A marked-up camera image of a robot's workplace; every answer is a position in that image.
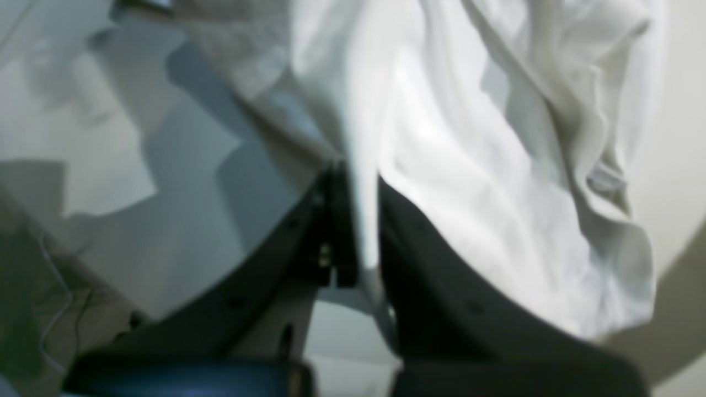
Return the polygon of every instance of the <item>beige surface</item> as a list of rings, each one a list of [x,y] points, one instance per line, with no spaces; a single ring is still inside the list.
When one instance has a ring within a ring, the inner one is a hole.
[[[658,397],[706,396],[706,2],[666,1],[663,97],[635,164],[635,217],[652,237],[660,285],[652,323],[609,345]]]

